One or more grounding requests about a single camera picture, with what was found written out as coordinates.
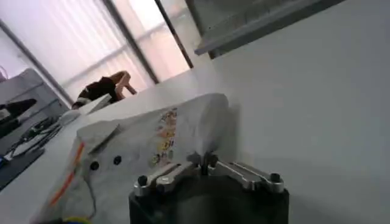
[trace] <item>black bolt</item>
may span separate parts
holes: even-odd
[[[147,184],[147,176],[140,176],[138,177],[138,184],[142,187],[142,186],[146,186]]]
[[[271,181],[274,183],[280,183],[280,175],[277,173],[271,174]]]
[[[93,161],[90,165],[90,169],[95,171],[95,170],[98,170],[99,168],[99,163],[97,161]]]
[[[218,162],[218,156],[216,155],[211,155],[210,156],[210,160],[209,160],[209,164],[211,167],[215,167],[215,165],[217,165],[217,162]]]
[[[121,156],[116,156],[114,158],[114,164],[119,165],[122,162],[122,157]]]

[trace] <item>orange stripe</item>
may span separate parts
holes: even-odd
[[[76,153],[76,157],[73,161],[73,165],[75,166],[79,160],[80,160],[80,157],[81,157],[81,153],[83,151],[83,148],[84,148],[84,143],[81,142],[79,148],[77,149],[77,153]],[[53,199],[50,201],[50,205],[53,206],[54,204],[56,204],[56,202],[60,199],[60,197],[63,195],[63,193],[65,193],[66,189],[68,188],[68,186],[71,184],[73,178],[74,178],[74,173],[75,173],[75,170],[73,170],[69,175],[68,177],[66,178],[65,180],[65,183],[64,185],[61,187],[61,189],[59,191],[57,191],[57,193],[55,193]]]

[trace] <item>white desk surface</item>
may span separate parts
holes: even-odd
[[[389,7],[343,2],[79,117],[0,192],[0,223],[28,223],[38,212],[78,128],[212,92],[227,95],[234,115],[221,151],[281,173],[292,195],[290,223],[386,223]]]

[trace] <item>yellow wire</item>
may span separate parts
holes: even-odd
[[[87,219],[85,218],[81,218],[81,217],[69,217],[67,219],[65,219],[66,222],[79,222],[79,223],[83,223],[83,224],[92,224],[90,221],[88,221]]]

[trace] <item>person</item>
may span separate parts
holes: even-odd
[[[123,88],[135,95],[137,91],[130,85],[130,78],[131,76],[127,71],[119,71],[110,77],[102,77],[100,81],[89,84],[79,94],[76,102],[72,105],[72,110],[76,110],[106,94],[111,96],[110,103],[122,100],[125,98],[122,93]]]

